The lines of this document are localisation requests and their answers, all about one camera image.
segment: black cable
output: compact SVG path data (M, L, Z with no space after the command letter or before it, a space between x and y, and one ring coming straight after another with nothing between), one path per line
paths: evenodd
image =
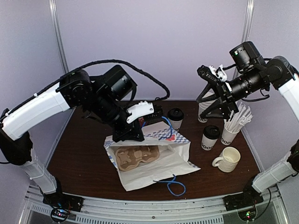
M98 118L96 118L96 117L94 117L94 116L91 116L91 114L92 114L92 112L90 111L87 115L82 116L81 118L82 118L82 119L92 119L92 120L95 120L95 121L97 121L97 122L99 122L99 123L101 123L101 124L104 123L104 122L102 122L100 119L98 119Z
M232 65L230 65L230 66L228 66L228 67L224 67L223 68L223 70L225 71L225 70L229 70L229 69L231 69L231 68L233 68L233 67L235 67L236 66L236 64L232 64Z
M244 102L253 103L253 102L262 101L262 100L270 98L269 94L267 94L267 95L263 94L262 89L260 89L260 92L264 96L263 98L258 98L258 99L244 99L244 98L242 98L241 100L244 101Z
M166 96L164 97L157 97L155 100L165 100L167 98L169 98L170 96L170 91L167 88L166 85L164 85L163 83L161 83L159 80L157 80L156 78L154 78L151 74L135 67L134 65L130 64L129 62L123 61L123 60L118 60L118 59L107 59L107 60L99 60L99 61L94 61L94 62L90 62L87 64L84 64L76 69L73 69L72 71L69 71L68 73L64 74L63 76L61 76L59 79L57 79L56 81L54 81L53 83L50 83L49 85L47 85L45 88L43 88L42 90L40 90L37 93L37 96L41 95L43 92L45 92L46 90L48 90L49 88L51 88L52 86L56 85L57 83L59 83L60 81L62 81L64 78L72 75L73 73L87 68L89 66L92 65L96 65L96 64L103 64L103 63L119 63L119 64L124 64L128 67L130 67L131 69L133 69L134 71L137 71L138 73L144 75L145 77L149 78L150 80L152 80L154 83L156 83L157 85L161 86L165 91L166 91ZM21 104L17 105L14 109L12 109L9 114L13 113L14 111L16 111L17 109L19 109L20 107L24 106L26 103L28 103L29 101L33 100L35 98L35 96L32 96L28 99L26 99L24 102L22 102Z
M270 205L271 198L272 198L272 193L271 193L271 191L270 191L269 188L268 188L268 191L269 191L269 194L270 194L269 202L268 202L268 204L267 204L265 210L264 210L258 217L254 218L254 220L257 220L258 218L260 218L260 217L266 212L266 210L268 209L268 207L269 207L269 205Z

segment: white paper cup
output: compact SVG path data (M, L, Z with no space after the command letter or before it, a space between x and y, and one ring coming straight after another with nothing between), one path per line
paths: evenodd
M219 170L225 173L232 172L241 159L240 152L233 147L226 147L219 157L212 162L213 167L218 167Z
M198 106L198 116L197 116L197 119L199 122L201 123L206 123L207 122L207 118L201 118L200 117L200 114L205 110L205 108L202 108L201 105L199 104Z
M209 139L207 138L204 134L202 135L202 140L201 140L201 147L206 150L209 151L213 148L213 146L215 145L216 141L218 139Z
M183 120L175 121L171 120L170 118L168 118L168 120L170 121L172 128L175 130L179 130L183 122Z
M230 132L226 129L226 127L224 127L223 132L222 132L222 136L221 136L221 142L223 145L228 146L230 143L232 143L232 141L235 139L236 135L239 133L238 132Z
M201 147L208 151L213 148L220 137L220 130L215 125L208 125L204 128L201 140Z
M172 128L176 131L179 131L184 119L184 112L179 108L173 108L168 111L167 117L171 123Z

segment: mug handle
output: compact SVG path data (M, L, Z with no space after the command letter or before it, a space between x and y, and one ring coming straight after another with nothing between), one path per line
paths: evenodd
M221 161L221 160L223 160L223 157L217 157L216 159L214 159L213 160L213 162L212 162L212 166L213 167L217 167L217 166L219 166L219 161Z

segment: black cup lid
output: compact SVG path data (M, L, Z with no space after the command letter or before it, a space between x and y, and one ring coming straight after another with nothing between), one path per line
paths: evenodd
M208 125L204 129L204 135L208 139L218 139L220 137L220 130L217 126L215 125Z
M179 108L173 108L168 111L167 116L170 120L179 121L184 119L184 113Z

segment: dark wooden table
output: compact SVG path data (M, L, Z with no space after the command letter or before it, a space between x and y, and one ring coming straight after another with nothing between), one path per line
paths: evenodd
M224 145L218 140L211 151L201 148L202 130L206 125L217 125L223 129L223 120L210 119L207 123L197 120L198 104L193 101L159 102L167 113L178 106L185 113L180 133L191 141L190 162L201 170L183 176L177 181L184 183L186 193L181 197L171 195L166 184L152 184L143 189L126 192L118 174L103 147L106 136L112 134L109 126L91 119L81 119L78 108L57 146L49 165L49 171L62 184L67 193L120 200L173 200L218 196L242 191L244 185L259 171L248 145L240 132L231 146L241 153L241 160L232 173L223 173L211 163L218 157ZM174 192L182 187L173 184Z

